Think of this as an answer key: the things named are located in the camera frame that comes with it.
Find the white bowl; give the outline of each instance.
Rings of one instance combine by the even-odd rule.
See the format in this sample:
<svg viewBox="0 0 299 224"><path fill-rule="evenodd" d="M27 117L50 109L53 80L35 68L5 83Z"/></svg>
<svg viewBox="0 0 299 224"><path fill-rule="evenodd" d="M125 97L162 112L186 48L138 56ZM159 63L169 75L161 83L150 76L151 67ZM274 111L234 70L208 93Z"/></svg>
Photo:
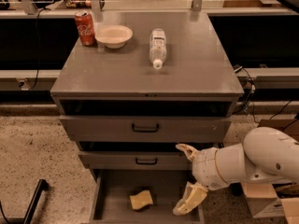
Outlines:
<svg viewBox="0 0 299 224"><path fill-rule="evenodd" d="M95 39L110 49L118 49L123 47L132 35L132 30L126 26L109 25L99 28Z"/></svg>

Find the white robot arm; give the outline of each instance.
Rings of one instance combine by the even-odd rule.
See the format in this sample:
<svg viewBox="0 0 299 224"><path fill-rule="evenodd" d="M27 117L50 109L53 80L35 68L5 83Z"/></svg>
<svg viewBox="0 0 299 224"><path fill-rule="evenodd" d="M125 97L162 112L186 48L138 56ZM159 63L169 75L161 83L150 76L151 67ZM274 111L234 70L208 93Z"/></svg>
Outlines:
<svg viewBox="0 0 299 224"><path fill-rule="evenodd" d="M250 131L243 144L198 151L178 144L192 162L195 184L188 183L175 215L185 215L207 196L208 190L223 189L232 183L299 183L299 143L272 128Z"/></svg>

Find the soda can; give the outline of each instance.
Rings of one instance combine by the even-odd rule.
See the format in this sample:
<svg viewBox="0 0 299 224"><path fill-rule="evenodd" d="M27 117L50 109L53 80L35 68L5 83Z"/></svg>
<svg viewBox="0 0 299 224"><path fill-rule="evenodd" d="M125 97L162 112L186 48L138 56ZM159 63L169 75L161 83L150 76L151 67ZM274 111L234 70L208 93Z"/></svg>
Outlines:
<svg viewBox="0 0 299 224"><path fill-rule="evenodd" d="M82 45L91 46L95 44L92 15L87 11L77 12L75 22Z"/></svg>

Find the black handle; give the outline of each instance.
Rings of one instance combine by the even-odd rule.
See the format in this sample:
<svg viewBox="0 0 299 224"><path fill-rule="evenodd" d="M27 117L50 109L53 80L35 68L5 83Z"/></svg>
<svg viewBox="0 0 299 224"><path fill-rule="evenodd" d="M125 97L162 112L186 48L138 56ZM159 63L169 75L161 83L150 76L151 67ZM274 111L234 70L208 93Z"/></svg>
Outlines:
<svg viewBox="0 0 299 224"><path fill-rule="evenodd" d="M136 133L157 133L160 127L159 124L156 124L156 127L138 127L132 124L132 131Z"/></svg>
<svg viewBox="0 0 299 224"><path fill-rule="evenodd" d="M154 160L140 160L139 158L135 158L135 163L138 165L156 165L157 162L157 158L155 158Z"/></svg>

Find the white bottle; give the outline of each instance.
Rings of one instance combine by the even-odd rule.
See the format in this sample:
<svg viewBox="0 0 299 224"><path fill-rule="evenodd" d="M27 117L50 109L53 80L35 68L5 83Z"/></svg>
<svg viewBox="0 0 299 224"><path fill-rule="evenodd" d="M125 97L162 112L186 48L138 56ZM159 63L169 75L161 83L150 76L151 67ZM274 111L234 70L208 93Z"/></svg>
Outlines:
<svg viewBox="0 0 299 224"><path fill-rule="evenodd" d="M161 69L166 60L166 36L162 29L154 29L149 38L149 60L157 70Z"/></svg>

